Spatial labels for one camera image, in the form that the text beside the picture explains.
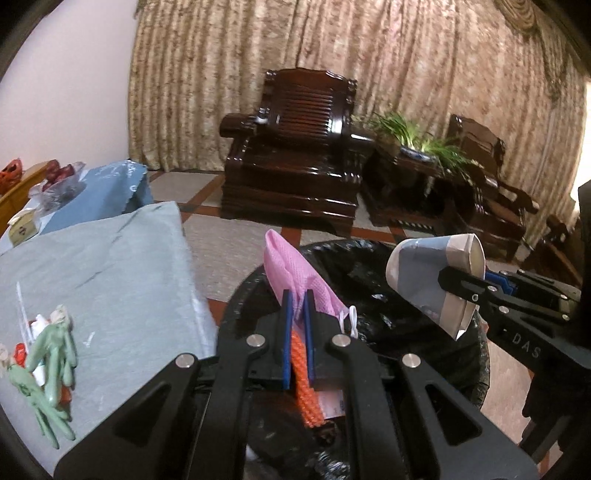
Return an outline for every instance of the pink fabric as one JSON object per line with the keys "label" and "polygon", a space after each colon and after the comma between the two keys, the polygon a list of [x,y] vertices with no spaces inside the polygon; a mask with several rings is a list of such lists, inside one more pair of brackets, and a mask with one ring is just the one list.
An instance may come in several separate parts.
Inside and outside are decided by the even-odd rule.
{"label": "pink fabric", "polygon": [[347,307],[318,275],[312,265],[274,230],[269,230],[265,234],[263,264],[271,288],[279,302],[283,298],[284,290],[293,292],[295,319],[300,318],[304,295],[308,289],[314,291],[314,301],[318,312],[339,317],[341,311],[347,311]]}

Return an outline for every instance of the white ear loop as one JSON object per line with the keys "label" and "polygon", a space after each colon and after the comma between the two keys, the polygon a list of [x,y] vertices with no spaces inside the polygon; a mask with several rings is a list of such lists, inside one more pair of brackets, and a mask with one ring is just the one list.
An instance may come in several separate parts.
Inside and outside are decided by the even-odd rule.
{"label": "white ear loop", "polygon": [[345,333],[345,318],[349,314],[349,321],[351,322],[351,337],[359,338],[359,332],[357,331],[357,308],[355,305],[349,307],[349,311],[341,310],[339,313],[339,326],[340,331]]}

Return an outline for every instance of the dark wooden chair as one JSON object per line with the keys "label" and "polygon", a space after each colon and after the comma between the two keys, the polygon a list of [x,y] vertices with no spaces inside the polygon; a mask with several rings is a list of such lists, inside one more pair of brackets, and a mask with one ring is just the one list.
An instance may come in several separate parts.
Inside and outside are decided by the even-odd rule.
{"label": "dark wooden chair", "polygon": [[231,113],[223,218],[350,236],[374,141],[351,126],[357,82],[331,72],[269,70],[258,113]]}
{"label": "dark wooden chair", "polygon": [[540,239],[530,256],[521,264],[521,268],[581,288],[584,274],[584,243],[580,220],[571,232],[556,215],[550,215],[546,225],[550,232]]}
{"label": "dark wooden chair", "polygon": [[512,261],[525,234],[525,212],[537,213],[539,205],[499,178],[505,143],[487,127],[452,115],[447,136],[482,168],[470,165],[473,184],[453,189],[444,213],[446,228],[453,233],[476,233],[483,244],[505,249],[506,261]]}

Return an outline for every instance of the tiled floor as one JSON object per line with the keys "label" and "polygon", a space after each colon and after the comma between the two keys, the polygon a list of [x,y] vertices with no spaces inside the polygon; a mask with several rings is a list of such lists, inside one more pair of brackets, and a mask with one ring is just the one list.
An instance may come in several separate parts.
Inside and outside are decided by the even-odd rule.
{"label": "tiled floor", "polygon": [[[174,200],[182,212],[187,242],[201,275],[209,306],[217,322],[223,316],[226,302],[234,289],[262,263],[264,235],[269,229],[281,232],[294,246],[334,240],[339,237],[325,232],[262,225],[246,220],[226,220],[219,217],[222,200],[223,174],[152,172],[150,185],[156,201]],[[396,244],[405,238],[432,236],[404,226],[376,227],[360,201],[352,236]],[[524,258],[520,249],[517,258]],[[492,270],[515,271],[517,266],[487,261]],[[483,413],[505,434],[518,442],[527,419],[521,409],[530,386],[527,369],[494,344],[491,355],[491,388]]]}

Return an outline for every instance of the gray tablecloth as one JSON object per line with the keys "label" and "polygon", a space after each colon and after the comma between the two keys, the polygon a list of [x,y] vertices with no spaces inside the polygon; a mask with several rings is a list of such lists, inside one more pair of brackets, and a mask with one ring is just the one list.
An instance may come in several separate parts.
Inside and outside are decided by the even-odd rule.
{"label": "gray tablecloth", "polygon": [[[65,304],[79,355],[72,428],[80,440],[178,353],[213,355],[217,330],[195,288],[174,202],[48,233],[0,257],[0,343],[21,342],[17,281],[27,316]],[[51,474],[75,442],[55,450],[5,377],[0,404]]]}

